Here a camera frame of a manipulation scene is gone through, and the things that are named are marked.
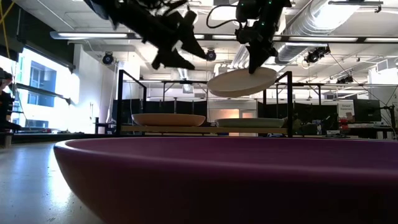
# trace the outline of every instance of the large purple bowl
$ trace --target large purple bowl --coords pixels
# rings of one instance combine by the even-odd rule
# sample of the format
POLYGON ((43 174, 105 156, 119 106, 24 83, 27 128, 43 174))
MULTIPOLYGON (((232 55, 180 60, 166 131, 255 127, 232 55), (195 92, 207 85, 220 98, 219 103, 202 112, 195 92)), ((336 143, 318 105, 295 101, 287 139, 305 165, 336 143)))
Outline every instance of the large purple bowl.
POLYGON ((398 142, 87 139, 55 156, 107 223, 398 223, 398 142))

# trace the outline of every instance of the shelf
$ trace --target shelf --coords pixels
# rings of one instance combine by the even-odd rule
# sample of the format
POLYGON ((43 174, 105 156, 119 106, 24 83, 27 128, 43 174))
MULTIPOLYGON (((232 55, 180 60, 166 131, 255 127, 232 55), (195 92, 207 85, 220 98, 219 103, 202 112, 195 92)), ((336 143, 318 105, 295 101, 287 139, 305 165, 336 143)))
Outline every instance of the shelf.
POLYGON ((142 131, 153 133, 274 133, 287 134, 286 128, 216 128, 216 127, 164 127, 164 126, 122 126, 121 131, 142 131))

